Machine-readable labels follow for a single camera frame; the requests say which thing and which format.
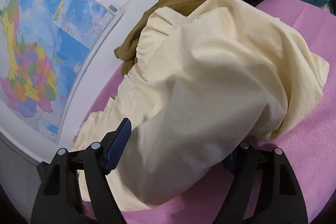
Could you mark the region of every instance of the gray surface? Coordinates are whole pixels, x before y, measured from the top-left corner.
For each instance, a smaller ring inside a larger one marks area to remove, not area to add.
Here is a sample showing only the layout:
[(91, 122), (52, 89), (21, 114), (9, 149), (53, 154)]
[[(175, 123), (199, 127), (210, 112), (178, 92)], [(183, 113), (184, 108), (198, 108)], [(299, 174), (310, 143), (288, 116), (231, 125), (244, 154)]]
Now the gray surface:
[(19, 213), (29, 220), (41, 180), (36, 166), (6, 143), (0, 136), (0, 184)]

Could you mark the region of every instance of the pink bed surface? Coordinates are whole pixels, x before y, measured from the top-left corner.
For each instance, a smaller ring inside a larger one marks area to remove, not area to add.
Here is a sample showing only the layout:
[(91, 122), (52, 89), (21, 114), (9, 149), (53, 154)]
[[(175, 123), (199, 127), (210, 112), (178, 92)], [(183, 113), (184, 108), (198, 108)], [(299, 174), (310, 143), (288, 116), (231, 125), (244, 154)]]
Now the pink bed surface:
[[(284, 150), (301, 186), (311, 222), (336, 188), (336, 17), (299, 0), (265, 0), (257, 8), (295, 28), (310, 50), (330, 64), (324, 98), (317, 108), (287, 134), (272, 143), (261, 144), (265, 150), (274, 146)], [(108, 98), (117, 94), (121, 80), (118, 69), (90, 112), (104, 109)], [(211, 224), (231, 182), (232, 176), (222, 165), (217, 165), (173, 200), (152, 210), (124, 212), (123, 215), (129, 224)], [(253, 211), (251, 203), (246, 216)]]

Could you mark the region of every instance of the map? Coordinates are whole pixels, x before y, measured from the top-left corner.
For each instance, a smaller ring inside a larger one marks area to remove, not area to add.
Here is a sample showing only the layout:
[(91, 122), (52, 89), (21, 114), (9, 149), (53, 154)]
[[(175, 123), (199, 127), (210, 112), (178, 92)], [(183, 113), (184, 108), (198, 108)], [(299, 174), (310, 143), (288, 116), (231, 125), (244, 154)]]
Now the map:
[(57, 142), (76, 76), (114, 16), (94, 0), (6, 0), (0, 10), (0, 99)]

